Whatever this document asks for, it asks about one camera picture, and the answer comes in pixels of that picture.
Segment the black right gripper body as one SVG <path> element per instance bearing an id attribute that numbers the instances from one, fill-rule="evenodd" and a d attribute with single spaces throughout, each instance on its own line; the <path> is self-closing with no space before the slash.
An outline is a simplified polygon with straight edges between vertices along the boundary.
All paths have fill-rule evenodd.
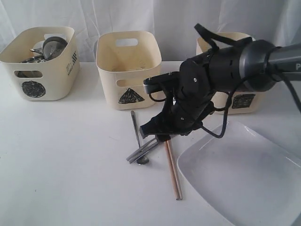
<path id="1" fill-rule="evenodd" d="M 209 79 L 209 62 L 215 53 L 203 53 L 183 61 L 179 69 L 179 83 L 166 97 L 162 121 L 167 133 L 185 135 L 193 130 L 202 129 L 210 135 L 222 137 L 225 134 L 229 107 L 234 92 L 242 84 L 240 81 L 228 92 L 226 105 L 215 107 L 212 99 L 216 94 Z M 219 134 L 210 131 L 202 120 L 214 111 L 223 112 L 222 129 Z"/>

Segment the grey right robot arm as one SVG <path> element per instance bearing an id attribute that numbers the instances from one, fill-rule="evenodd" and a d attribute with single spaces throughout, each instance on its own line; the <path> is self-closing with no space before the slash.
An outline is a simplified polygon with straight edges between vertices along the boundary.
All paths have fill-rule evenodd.
<path id="1" fill-rule="evenodd" d="M 235 92 L 266 92 L 277 82 L 288 87 L 297 107 L 301 100 L 292 82 L 301 79 L 299 44 L 277 47 L 265 40 L 238 43 L 183 61 L 178 71 L 144 80 L 145 92 L 165 94 L 162 111 L 139 128 L 142 137 L 156 136 L 167 141 L 172 135 L 186 136 L 204 129 L 203 119 L 219 109 L 213 104 L 217 92 L 228 95 L 223 112 L 223 126 L 216 138 L 225 134 L 227 117 Z"/>

